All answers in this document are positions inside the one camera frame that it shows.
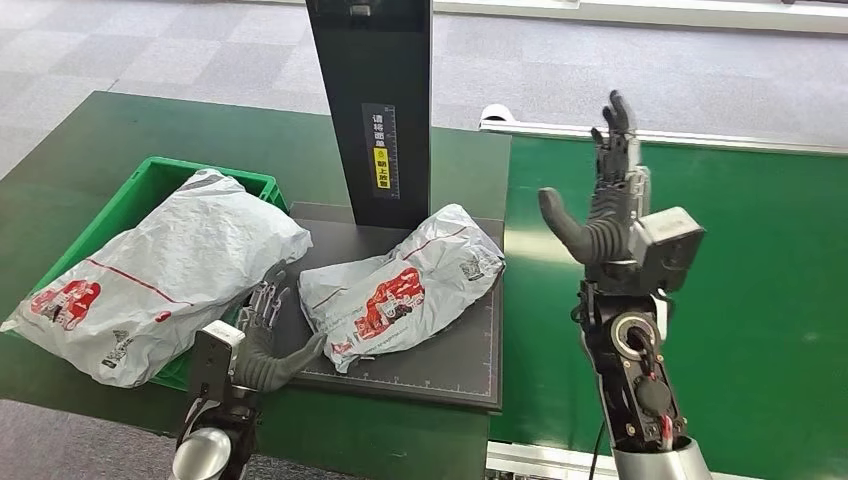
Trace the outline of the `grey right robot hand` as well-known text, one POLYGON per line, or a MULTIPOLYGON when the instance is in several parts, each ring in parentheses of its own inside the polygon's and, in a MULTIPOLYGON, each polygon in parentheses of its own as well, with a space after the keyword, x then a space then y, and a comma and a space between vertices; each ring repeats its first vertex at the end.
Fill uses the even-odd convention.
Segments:
POLYGON ((607 130, 594 127, 594 187, 586 221, 578 222, 552 187, 537 191, 542 218, 549 230, 579 264, 589 268, 631 263, 627 248, 633 222, 648 209, 650 171, 642 164, 635 117, 618 90, 609 93, 602 108, 607 130))

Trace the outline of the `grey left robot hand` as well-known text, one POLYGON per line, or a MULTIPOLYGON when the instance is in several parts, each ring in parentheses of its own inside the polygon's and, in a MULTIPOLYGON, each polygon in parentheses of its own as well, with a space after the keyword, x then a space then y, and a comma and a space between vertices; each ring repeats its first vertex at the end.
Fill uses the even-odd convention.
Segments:
POLYGON ((244 295, 236 322, 245 333, 233 373, 233 383, 238 386, 263 393, 276 391, 323 353, 327 335, 317 332, 299 350, 285 357, 273 354, 273 329, 292 295, 285 285, 286 269, 285 261, 273 265, 244 295))

